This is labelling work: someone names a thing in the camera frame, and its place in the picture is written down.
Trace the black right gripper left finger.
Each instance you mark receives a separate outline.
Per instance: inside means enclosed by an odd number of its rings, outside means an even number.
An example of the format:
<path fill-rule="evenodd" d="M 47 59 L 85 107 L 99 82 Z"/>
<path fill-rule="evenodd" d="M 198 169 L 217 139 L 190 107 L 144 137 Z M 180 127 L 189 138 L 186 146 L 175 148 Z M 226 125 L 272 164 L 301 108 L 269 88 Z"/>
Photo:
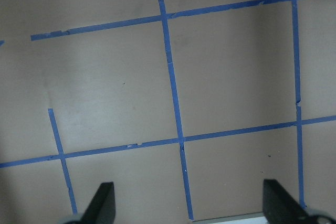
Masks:
<path fill-rule="evenodd" d="M 102 183 L 82 215 L 80 223 L 114 223 L 115 203 L 114 183 Z"/>

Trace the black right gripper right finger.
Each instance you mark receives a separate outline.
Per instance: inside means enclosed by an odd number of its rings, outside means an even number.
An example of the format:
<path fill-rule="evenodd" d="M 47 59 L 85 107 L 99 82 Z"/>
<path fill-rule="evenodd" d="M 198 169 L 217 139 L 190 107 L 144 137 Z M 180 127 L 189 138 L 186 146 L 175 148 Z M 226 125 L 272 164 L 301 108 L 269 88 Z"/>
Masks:
<path fill-rule="evenodd" d="M 293 197 L 275 179 L 264 179 L 263 214 L 271 224 L 315 223 Z"/>

